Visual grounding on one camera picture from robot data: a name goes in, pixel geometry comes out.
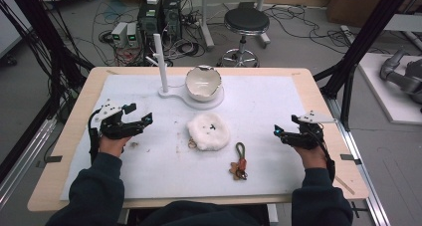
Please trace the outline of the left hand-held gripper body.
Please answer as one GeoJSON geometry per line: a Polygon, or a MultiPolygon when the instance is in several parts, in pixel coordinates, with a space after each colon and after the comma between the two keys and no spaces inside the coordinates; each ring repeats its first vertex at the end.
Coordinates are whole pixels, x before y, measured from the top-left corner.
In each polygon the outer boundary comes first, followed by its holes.
{"type": "Polygon", "coordinates": [[[89,131],[93,132],[95,130],[92,127],[92,121],[94,120],[100,124],[100,133],[110,139],[121,139],[143,133],[143,129],[137,130],[135,128],[136,121],[123,122],[121,120],[125,114],[121,109],[123,106],[119,106],[111,99],[107,99],[99,109],[90,115],[88,120],[89,131]]]}

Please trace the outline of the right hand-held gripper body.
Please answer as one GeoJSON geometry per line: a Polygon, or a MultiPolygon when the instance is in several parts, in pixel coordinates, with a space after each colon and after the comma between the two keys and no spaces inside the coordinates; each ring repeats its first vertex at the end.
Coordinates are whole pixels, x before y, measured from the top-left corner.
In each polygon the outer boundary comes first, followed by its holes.
{"type": "Polygon", "coordinates": [[[313,149],[322,146],[323,140],[323,123],[334,123],[336,119],[323,113],[310,111],[299,116],[298,124],[299,133],[288,132],[286,138],[282,138],[282,143],[290,146],[297,146],[304,149],[313,149]]]}

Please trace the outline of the person's left hand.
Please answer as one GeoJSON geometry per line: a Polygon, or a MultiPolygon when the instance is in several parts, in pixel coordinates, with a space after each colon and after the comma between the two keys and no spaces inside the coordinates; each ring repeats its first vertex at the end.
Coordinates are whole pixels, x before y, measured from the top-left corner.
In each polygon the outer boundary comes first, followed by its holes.
{"type": "Polygon", "coordinates": [[[110,139],[103,135],[100,139],[99,152],[107,153],[115,157],[120,157],[123,152],[124,146],[129,140],[130,137],[125,137],[121,139],[110,139]]]}

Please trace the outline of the person's right hand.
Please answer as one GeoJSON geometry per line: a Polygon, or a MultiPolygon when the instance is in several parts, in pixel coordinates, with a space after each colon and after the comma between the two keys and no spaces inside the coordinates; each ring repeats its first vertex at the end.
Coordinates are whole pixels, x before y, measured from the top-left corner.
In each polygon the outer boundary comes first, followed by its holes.
{"type": "Polygon", "coordinates": [[[302,159],[302,163],[305,169],[326,168],[325,154],[320,147],[304,149],[295,146],[294,150],[302,159]]]}

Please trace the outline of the white foam mat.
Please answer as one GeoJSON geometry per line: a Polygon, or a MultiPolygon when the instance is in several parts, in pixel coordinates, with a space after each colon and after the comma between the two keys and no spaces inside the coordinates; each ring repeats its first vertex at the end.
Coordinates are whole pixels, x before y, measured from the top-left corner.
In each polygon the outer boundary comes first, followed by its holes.
{"type": "Polygon", "coordinates": [[[304,170],[295,151],[274,135],[274,125],[296,131],[292,114],[305,110],[290,77],[225,76],[224,101],[214,113],[230,130],[230,141],[218,151],[190,148],[187,123],[199,111],[181,99],[158,94],[154,75],[111,75],[96,97],[84,99],[92,113],[111,99],[119,106],[136,103],[123,117],[131,122],[152,113],[153,123],[131,139],[122,155],[121,178],[128,199],[199,198],[290,194],[300,187],[304,170]],[[234,180],[231,162],[236,143],[246,148],[246,180],[234,180]]]}

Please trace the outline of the black tape strip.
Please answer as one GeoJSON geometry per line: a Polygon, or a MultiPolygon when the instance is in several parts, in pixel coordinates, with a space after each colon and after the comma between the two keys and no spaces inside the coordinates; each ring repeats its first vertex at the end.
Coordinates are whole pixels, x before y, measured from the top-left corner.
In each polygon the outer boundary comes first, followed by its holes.
{"type": "Polygon", "coordinates": [[[341,160],[346,160],[346,161],[353,161],[355,165],[360,165],[362,164],[361,159],[359,158],[355,158],[352,154],[341,154],[340,155],[341,160]]]}
{"type": "Polygon", "coordinates": [[[61,162],[62,161],[62,158],[63,157],[61,155],[47,156],[43,160],[39,160],[36,163],[36,167],[38,167],[38,168],[44,168],[48,163],[61,162]]]}

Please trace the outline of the white eggshell-shaped bowl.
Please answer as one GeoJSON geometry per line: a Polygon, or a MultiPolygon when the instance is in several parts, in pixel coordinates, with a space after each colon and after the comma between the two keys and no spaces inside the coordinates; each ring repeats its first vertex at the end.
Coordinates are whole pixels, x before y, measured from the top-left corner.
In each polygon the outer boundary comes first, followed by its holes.
{"type": "Polygon", "coordinates": [[[191,69],[185,78],[188,95],[195,101],[206,103],[214,100],[221,90],[222,79],[217,70],[209,66],[191,69]]]}

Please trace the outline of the grey bench power supply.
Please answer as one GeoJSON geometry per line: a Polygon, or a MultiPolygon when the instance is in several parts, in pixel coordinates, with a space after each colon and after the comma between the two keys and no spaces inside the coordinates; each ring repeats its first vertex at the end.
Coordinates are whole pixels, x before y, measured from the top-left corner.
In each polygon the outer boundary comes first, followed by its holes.
{"type": "Polygon", "coordinates": [[[117,48],[124,48],[127,43],[127,24],[125,22],[118,23],[111,31],[111,36],[117,48]]]}
{"type": "Polygon", "coordinates": [[[126,36],[127,36],[128,45],[131,48],[138,48],[139,47],[137,24],[135,22],[127,24],[126,36]]]}

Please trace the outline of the white platform board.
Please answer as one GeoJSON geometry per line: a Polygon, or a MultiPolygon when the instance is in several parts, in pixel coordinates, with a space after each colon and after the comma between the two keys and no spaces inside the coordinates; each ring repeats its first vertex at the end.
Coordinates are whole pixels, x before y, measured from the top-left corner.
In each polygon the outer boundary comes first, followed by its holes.
{"type": "Polygon", "coordinates": [[[381,65],[390,55],[367,53],[359,69],[390,122],[422,125],[422,105],[413,102],[397,85],[380,79],[381,65]]]}

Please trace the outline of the black computer tower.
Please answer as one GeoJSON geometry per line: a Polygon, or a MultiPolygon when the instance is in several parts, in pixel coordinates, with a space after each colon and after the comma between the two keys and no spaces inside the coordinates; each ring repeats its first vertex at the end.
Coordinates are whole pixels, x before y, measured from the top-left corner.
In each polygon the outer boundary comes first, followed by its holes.
{"type": "Polygon", "coordinates": [[[181,38],[180,0],[164,0],[163,13],[166,33],[169,39],[181,38]]]}
{"type": "Polygon", "coordinates": [[[162,32],[162,14],[162,0],[141,0],[137,21],[144,39],[151,40],[154,34],[162,32]]]}

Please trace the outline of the white table leg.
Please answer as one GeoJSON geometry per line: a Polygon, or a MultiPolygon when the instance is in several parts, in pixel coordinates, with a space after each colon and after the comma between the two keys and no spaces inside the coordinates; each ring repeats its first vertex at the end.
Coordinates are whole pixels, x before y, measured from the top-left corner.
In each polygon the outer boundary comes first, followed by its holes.
{"type": "Polygon", "coordinates": [[[207,24],[207,0],[201,0],[201,19],[199,24],[202,37],[205,41],[206,50],[211,51],[214,49],[215,45],[207,24]]]}
{"type": "Polygon", "coordinates": [[[271,40],[266,34],[270,25],[270,21],[269,21],[269,18],[263,12],[263,5],[264,5],[264,0],[257,0],[256,10],[259,12],[259,23],[260,23],[260,31],[259,31],[258,37],[263,43],[263,48],[266,48],[271,43],[271,40]]]}

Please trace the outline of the person's torso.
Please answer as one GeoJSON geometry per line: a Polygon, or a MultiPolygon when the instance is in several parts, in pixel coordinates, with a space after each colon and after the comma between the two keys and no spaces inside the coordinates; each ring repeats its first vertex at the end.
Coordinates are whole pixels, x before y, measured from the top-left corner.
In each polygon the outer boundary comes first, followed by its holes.
{"type": "Polygon", "coordinates": [[[174,201],[160,208],[131,210],[128,226],[270,226],[270,220],[263,204],[174,201]]]}

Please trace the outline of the black round stool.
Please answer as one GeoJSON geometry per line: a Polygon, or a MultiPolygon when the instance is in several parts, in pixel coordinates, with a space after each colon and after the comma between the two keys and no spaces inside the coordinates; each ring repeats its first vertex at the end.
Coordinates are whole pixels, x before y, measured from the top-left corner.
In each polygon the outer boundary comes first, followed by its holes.
{"type": "Polygon", "coordinates": [[[231,32],[241,36],[235,49],[226,51],[217,62],[218,67],[258,68],[260,61],[251,51],[246,49],[246,37],[256,37],[260,31],[259,12],[256,8],[236,8],[229,10],[224,16],[224,25],[231,32]]]}

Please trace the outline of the cardboard box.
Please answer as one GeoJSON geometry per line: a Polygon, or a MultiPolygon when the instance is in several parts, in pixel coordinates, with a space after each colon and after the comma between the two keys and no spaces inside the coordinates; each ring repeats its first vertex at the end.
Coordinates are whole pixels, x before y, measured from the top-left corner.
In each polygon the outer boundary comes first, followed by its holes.
{"type": "Polygon", "coordinates": [[[330,0],[327,21],[331,23],[362,27],[380,0],[330,0]]]}

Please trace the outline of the white post stand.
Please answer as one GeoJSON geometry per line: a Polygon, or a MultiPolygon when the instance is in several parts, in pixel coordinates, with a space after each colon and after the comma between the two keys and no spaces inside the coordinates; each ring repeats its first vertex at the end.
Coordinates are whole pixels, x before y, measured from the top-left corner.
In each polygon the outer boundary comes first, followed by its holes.
{"type": "Polygon", "coordinates": [[[222,102],[224,101],[223,84],[221,86],[221,90],[218,93],[217,97],[210,102],[206,102],[206,103],[198,102],[198,101],[193,100],[188,95],[187,89],[185,87],[185,78],[186,78],[187,73],[191,69],[184,75],[184,82],[180,86],[170,86],[167,81],[167,64],[164,61],[161,36],[159,34],[154,34],[153,42],[155,45],[155,53],[153,54],[153,57],[155,58],[155,60],[152,60],[149,57],[147,57],[147,60],[150,63],[155,64],[159,69],[159,75],[161,78],[161,88],[158,90],[158,94],[162,98],[181,99],[189,107],[196,110],[200,110],[200,111],[212,110],[222,104],[222,102]]]}

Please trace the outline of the white fluffy plush keychain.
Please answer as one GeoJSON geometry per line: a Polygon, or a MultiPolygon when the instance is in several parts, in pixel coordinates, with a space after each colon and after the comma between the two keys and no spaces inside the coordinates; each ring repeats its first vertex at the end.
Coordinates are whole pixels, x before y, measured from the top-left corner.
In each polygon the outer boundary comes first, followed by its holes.
{"type": "Polygon", "coordinates": [[[202,151],[218,151],[230,141],[226,122],[216,113],[201,113],[187,123],[188,146],[202,151]]]}

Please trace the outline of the aluminium rail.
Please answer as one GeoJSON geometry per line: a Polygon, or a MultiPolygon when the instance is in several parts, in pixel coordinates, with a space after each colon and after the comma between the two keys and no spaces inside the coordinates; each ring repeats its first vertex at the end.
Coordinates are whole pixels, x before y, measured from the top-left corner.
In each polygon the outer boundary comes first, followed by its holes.
{"type": "Polygon", "coordinates": [[[15,189],[46,144],[57,125],[55,118],[46,119],[24,144],[23,152],[12,165],[11,170],[0,183],[0,211],[5,207],[15,189]]]}
{"type": "Polygon", "coordinates": [[[359,158],[362,161],[362,164],[355,166],[368,192],[368,196],[363,199],[363,202],[365,205],[365,209],[370,215],[373,225],[391,226],[351,131],[347,130],[345,124],[342,123],[340,120],[337,122],[336,125],[339,129],[340,135],[343,137],[345,146],[349,150],[349,154],[352,154],[355,158],[359,158]]]}

